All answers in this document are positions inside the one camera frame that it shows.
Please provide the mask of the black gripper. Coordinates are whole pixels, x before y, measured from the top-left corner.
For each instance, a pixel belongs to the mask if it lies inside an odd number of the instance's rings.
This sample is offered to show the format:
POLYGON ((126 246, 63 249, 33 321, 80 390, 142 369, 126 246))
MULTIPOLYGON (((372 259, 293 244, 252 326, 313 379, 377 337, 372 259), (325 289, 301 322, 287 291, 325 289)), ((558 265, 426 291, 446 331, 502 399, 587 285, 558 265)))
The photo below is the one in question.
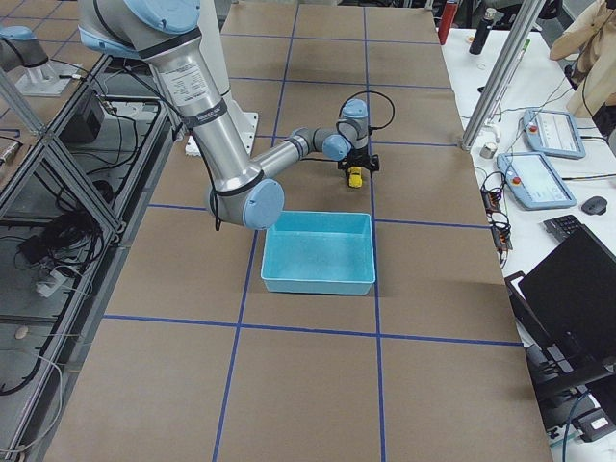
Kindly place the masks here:
POLYGON ((379 157, 367 151, 350 151, 343 160, 337 163, 339 170, 348 171, 351 167, 365 168, 370 174, 380 171, 379 157))

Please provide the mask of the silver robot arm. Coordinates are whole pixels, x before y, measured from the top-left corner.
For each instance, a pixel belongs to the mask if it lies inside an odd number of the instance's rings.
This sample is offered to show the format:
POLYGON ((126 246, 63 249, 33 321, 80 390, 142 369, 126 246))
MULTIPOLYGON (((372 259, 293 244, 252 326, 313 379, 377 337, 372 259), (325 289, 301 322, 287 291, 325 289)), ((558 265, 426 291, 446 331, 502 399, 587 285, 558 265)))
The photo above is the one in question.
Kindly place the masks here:
POLYGON ((208 205, 218 222, 267 229, 285 196, 274 177, 312 152, 348 171, 379 169, 368 143, 373 127, 366 103, 350 97, 332 128, 299 128, 268 151, 250 157, 228 105, 201 52, 197 1, 81 1, 83 44, 114 57, 140 59, 160 76, 167 104, 196 142, 211 188, 208 205))

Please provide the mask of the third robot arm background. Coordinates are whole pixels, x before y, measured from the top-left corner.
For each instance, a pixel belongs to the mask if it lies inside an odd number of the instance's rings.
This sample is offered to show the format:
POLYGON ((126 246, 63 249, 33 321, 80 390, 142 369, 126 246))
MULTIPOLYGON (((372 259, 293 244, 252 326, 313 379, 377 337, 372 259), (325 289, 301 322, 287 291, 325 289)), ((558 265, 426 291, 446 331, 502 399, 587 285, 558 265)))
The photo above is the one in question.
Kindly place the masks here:
POLYGON ((19 67, 24 74, 15 83, 26 96, 59 97, 70 79, 62 78, 63 64, 54 64, 33 31, 25 26, 1 28, 1 69, 11 72, 19 67))

